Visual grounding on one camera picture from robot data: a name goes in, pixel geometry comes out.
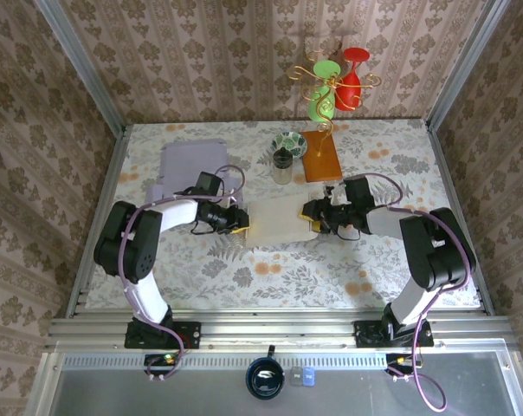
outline black mug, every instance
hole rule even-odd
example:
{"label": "black mug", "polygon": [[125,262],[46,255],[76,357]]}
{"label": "black mug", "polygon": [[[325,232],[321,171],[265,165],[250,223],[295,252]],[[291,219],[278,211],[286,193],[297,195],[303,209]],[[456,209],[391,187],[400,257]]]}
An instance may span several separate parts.
{"label": "black mug", "polygon": [[268,356],[258,358],[246,370],[246,387],[260,400],[273,399],[285,385],[285,372],[273,357],[275,345],[269,346]]}

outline patterned wallpaper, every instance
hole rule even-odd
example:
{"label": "patterned wallpaper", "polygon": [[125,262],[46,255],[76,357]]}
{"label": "patterned wallpaper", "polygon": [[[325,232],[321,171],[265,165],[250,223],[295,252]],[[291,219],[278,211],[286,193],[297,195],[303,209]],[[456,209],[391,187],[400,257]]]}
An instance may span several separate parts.
{"label": "patterned wallpaper", "polygon": [[0,415],[23,414],[112,146],[35,5],[0,0]]}
{"label": "patterned wallpaper", "polygon": [[483,0],[63,0],[127,124],[307,117],[285,71],[369,49],[383,85],[354,114],[424,117]]}
{"label": "patterned wallpaper", "polygon": [[523,354],[523,0],[513,0],[439,129],[495,307]]}

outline decorative bowl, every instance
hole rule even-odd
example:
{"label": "decorative bowl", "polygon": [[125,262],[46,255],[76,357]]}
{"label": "decorative bowl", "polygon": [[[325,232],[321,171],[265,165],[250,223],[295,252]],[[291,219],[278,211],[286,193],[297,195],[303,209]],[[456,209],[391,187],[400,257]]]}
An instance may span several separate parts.
{"label": "decorative bowl", "polygon": [[307,151],[307,141],[300,133],[279,133],[271,141],[271,152],[276,152],[282,147],[292,153],[294,159],[299,159]]}

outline table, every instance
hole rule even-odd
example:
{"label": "table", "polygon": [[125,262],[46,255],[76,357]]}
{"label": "table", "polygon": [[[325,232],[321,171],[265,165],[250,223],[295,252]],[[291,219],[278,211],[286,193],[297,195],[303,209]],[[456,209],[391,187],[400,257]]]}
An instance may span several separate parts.
{"label": "table", "polygon": [[[309,192],[320,198],[324,185],[306,184],[294,164],[293,182],[271,177],[271,139],[283,131],[315,129],[310,121],[149,124],[132,127],[113,202],[136,205],[158,176],[161,147],[171,141],[225,139],[229,161],[246,172],[244,201]],[[333,133],[345,177],[380,172],[404,190],[401,206],[432,210],[449,206],[436,157],[421,120],[338,121]],[[395,190],[370,179],[378,203]],[[242,236],[192,236],[191,225],[162,235],[154,275],[164,299],[175,309],[382,308],[400,293],[410,273],[404,245],[388,237],[362,235],[357,242],[318,236],[305,243],[248,250]],[[345,237],[356,237],[348,231]],[[119,279],[96,267],[87,308],[127,308]],[[474,309],[474,283],[441,297],[437,308]]]}

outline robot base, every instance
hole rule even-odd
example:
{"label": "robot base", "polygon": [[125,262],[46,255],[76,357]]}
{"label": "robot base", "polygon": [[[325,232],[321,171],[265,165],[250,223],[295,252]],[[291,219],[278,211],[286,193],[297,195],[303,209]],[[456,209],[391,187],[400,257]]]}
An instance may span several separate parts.
{"label": "robot base", "polygon": [[[202,324],[200,322],[171,322],[171,326],[183,340],[184,349],[199,349],[202,337]],[[129,322],[125,335],[125,348],[129,349],[178,349],[175,338],[159,329],[136,318]]]}
{"label": "robot base", "polygon": [[[356,348],[411,347],[414,329],[390,335],[384,329],[383,321],[355,321],[354,337]],[[427,321],[423,322],[417,341],[420,347],[434,347],[433,333]]]}

